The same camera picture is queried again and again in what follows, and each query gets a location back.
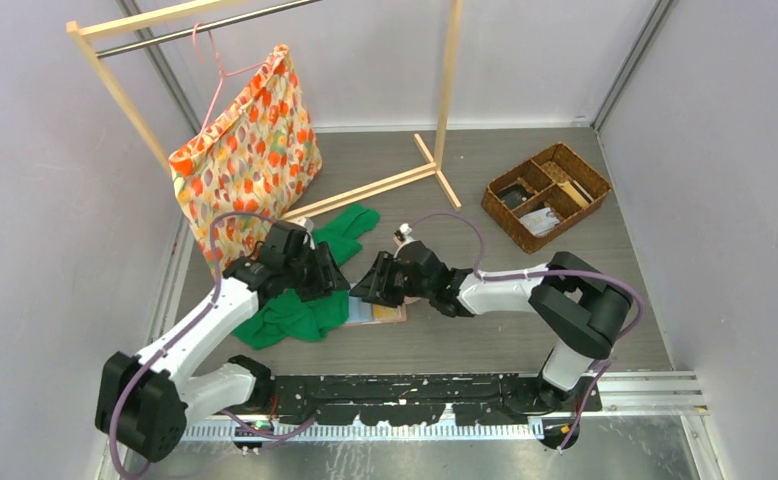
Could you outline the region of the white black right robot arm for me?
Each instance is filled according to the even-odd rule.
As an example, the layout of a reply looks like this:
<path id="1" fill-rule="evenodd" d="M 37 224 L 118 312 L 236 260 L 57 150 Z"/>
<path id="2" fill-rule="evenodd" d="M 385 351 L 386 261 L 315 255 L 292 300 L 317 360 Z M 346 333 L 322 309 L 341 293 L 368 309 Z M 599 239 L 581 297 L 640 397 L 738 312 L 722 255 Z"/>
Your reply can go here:
<path id="1" fill-rule="evenodd" d="M 421 241 L 379 253 L 350 294 L 385 307 L 422 299 L 447 317 L 538 315 L 558 337 L 535 385 L 539 403 L 554 411 L 575 398 L 593 363 L 609 358 L 631 309 L 642 306 L 627 284 L 570 252 L 531 268 L 481 272 L 447 266 Z"/>

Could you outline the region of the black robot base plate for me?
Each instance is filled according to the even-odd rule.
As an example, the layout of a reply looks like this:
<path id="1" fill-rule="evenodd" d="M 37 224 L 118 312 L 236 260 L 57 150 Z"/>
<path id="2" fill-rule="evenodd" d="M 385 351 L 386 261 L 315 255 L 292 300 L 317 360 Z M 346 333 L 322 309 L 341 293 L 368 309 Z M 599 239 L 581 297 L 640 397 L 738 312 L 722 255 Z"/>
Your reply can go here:
<path id="1" fill-rule="evenodd" d="M 569 393 L 544 387 L 537 376 L 517 373 L 407 375 L 279 375 L 258 401 L 234 405 L 237 415 L 271 415 L 290 425 L 311 418 L 326 426 L 434 425 L 453 418 L 459 426 L 519 425 L 531 416 L 572 419 L 584 395 L 584 411 L 602 404 L 591 376 Z"/>

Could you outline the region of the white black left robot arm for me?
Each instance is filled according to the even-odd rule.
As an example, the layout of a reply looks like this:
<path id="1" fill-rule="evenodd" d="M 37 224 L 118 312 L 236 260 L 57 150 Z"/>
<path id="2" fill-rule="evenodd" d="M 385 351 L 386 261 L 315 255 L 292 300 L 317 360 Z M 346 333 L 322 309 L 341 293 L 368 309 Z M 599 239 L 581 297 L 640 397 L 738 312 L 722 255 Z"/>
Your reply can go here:
<path id="1" fill-rule="evenodd" d="M 213 290 L 167 333 L 133 355 L 117 352 L 105 362 L 95 427 L 113 446 L 158 462 L 189 426 L 210 415 L 236 406 L 263 412 L 274 388 L 268 367 L 237 355 L 202 376 L 197 368 L 278 296 L 311 301 L 348 288 L 327 242 L 302 224 L 272 223 L 257 248 L 220 266 Z"/>

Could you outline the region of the woven wicker divided basket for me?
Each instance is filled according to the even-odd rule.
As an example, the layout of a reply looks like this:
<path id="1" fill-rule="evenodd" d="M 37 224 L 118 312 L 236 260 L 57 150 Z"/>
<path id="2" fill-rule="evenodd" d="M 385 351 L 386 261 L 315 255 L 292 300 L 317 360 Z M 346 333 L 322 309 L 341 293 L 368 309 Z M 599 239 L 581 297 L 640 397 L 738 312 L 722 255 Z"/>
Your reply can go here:
<path id="1" fill-rule="evenodd" d="M 558 186 L 575 182 L 593 201 L 581 209 Z M 533 196 L 518 208 L 508 209 L 497 197 L 506 187 L 519 183 Z M 558 142 L 536 153 L 490 181 L 484 188 L 481 206 L 494 222 L 524 252 L 534 253 L 595 212 L 612 192 L 610 181 L 568 145 Z M 531 211 L 551 207 L 561 223 L 542 238 L 532 236 L 519 218 Z"/>

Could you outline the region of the pink leather card holder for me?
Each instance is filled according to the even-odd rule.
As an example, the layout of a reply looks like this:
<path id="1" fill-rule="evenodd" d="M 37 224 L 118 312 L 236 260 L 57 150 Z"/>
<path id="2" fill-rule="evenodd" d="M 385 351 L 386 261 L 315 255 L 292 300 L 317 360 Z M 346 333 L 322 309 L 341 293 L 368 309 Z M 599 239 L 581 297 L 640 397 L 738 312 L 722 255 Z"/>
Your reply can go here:
<path id="1" fill-rule="evenodd" d="M 405 322 L 408 319 L 408 306 L 417 299 L 405 298 L 398 307 L 386 307 L 371 304 L 360 298 L 349 298 L 349 315 L 342 327 L 383 325 Z"/>

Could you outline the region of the gold striped credit card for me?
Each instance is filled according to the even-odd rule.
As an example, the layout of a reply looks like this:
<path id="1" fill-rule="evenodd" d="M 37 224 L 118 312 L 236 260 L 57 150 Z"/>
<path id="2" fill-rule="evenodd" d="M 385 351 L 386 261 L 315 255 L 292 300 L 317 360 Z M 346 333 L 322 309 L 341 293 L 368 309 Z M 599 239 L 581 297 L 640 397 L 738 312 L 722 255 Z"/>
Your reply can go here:
<path id="1" fill-rule="evenodd" d="M 558 182 L 557 186 L 581 209 L 588 208 L 593 201 L 575 182 Z"/>

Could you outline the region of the orange credit card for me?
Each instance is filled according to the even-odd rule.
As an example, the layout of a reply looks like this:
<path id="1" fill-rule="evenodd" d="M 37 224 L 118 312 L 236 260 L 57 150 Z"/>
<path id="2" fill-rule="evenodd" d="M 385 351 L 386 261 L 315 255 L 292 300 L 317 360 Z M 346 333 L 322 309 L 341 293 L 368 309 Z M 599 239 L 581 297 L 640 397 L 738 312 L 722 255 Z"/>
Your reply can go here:
<path id="1" fill-rule="evenodd" d="M 377 323 L 397 323 L 406 320 L 406 307 L 372 306 L 372 319 Z"/>

